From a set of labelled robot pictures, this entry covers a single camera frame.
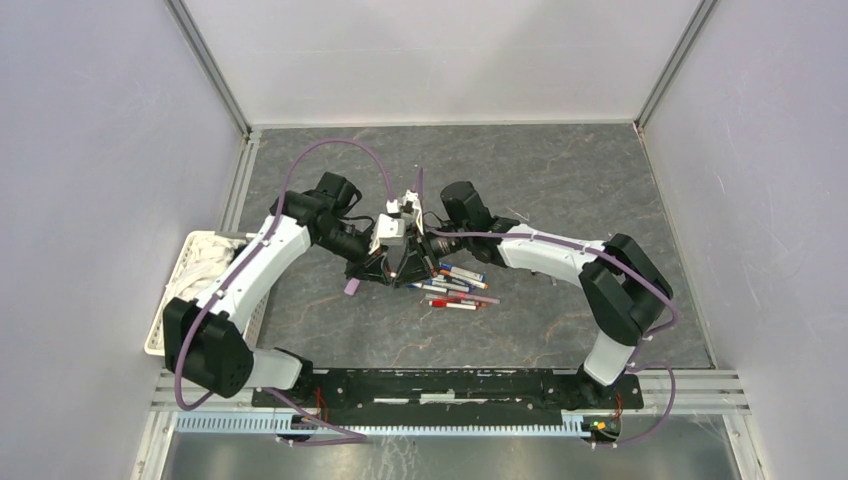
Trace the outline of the pink highlighter cap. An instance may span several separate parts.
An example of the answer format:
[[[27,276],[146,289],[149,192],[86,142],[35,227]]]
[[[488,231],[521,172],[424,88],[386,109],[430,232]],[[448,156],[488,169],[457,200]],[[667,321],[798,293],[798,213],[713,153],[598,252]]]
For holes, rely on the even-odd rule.
[[[359,279],[351,278],[344,288],[344,293],[348,296],[354,296],[359,289],[360,283],[361,281]]]

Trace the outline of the blue cap deli marker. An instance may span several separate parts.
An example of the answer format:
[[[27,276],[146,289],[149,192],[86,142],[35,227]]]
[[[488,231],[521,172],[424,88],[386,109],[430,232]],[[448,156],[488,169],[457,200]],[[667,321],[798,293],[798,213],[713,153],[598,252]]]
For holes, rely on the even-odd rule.
[[[485,276],[480,273],[476,273],[461,267],[452,266],[450,264],[442,263],[440,265],[442,271],[446,272],[450,276],[454,277],[463,277],[466,279],[471,279],[476,282],[483,282],[485,280]]]

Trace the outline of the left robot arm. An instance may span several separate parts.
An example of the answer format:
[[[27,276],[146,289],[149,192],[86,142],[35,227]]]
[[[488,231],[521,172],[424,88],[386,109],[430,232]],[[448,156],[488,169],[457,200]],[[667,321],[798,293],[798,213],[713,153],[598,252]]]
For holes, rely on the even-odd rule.
[[[290,407],[306,405],[314,381],[304,360],[279,349],[249,346],[254,311],[284,271],[313,245],[352,264],[376,257],[380,227],[358,231],[345,216],[360,191],[325,173],[316,188],[280,195],[259,232],[224,272],[194,298],[171,299],[163,309],[164,359],[175,384],[189,381],[230,398],[245,388],[276,387]]]

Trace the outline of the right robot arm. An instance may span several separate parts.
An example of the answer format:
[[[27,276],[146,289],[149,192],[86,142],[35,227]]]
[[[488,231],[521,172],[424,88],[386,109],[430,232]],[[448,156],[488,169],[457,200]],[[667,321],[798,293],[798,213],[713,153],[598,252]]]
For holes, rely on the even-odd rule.
[[[427,270],[437,258],[465,249],[482,263],[542,273],[579,287],[599,330],[578,369],[578,396],[591,408],[602,408],[617,396],[617,381],[631,368],[640,345],[658,332],[660,316],[679,317],[671,286],[627,235],[578,240],[537,230],[492,214],[469,181],[445,187],[441,201],[448,219],[435,229],[424,223],[417,192],[387,202],[371,246],[418,241]]]

